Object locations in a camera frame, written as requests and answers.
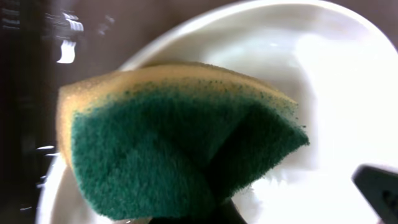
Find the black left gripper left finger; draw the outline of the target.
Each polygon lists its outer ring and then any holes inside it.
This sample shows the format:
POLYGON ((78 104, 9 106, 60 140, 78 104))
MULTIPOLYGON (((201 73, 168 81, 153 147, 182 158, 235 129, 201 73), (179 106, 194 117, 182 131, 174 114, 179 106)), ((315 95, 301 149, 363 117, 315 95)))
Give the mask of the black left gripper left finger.
POLYGON ((186 218, 152 218, 148 224, 186 224, 186 218))

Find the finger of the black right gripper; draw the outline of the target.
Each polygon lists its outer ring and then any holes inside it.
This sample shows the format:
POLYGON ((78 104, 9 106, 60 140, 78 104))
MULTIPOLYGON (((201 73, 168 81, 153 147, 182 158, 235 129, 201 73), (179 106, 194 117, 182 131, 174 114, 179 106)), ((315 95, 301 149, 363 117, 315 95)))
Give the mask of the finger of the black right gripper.
POLYGON ((361 164, 352 181, 384 224, 397 224, 397 168, 361 164))

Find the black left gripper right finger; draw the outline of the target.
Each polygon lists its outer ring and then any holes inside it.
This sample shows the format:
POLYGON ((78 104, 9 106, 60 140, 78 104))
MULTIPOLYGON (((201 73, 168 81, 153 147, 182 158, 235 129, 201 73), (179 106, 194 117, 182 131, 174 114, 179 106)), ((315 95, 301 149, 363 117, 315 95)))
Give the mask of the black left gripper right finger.
POLYGON ((214 221, 217 224, 247 224, 231 199, 216 208, 214 221))

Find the cream white plate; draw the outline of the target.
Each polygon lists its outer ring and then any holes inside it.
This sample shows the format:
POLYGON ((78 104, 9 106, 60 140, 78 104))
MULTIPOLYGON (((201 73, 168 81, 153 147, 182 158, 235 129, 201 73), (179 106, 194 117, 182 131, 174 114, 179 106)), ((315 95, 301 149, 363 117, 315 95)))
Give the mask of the cream white plate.
POLYGON ((201 62, 293 99, 310 143, 232 201, 246 223, 378 223, 354 185, 361 164, 397 168, 397 49, 359 9, 397 2, 62 1, 55 61, 41 81, 37 151, 50 161, 37 223, 111 223, 83 199, 55 135, 61 86, 114 70, 201 62))

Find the green yellow sponge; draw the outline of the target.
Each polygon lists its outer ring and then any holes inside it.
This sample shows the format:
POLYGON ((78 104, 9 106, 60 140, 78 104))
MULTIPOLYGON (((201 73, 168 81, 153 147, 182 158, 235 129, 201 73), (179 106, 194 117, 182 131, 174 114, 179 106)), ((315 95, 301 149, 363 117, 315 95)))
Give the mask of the green yellow sponge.
POLYGON ((206 222, 309 144, 296 109, 257 78, 160 64, 61 87, 57 144, 96 213, 206 222))

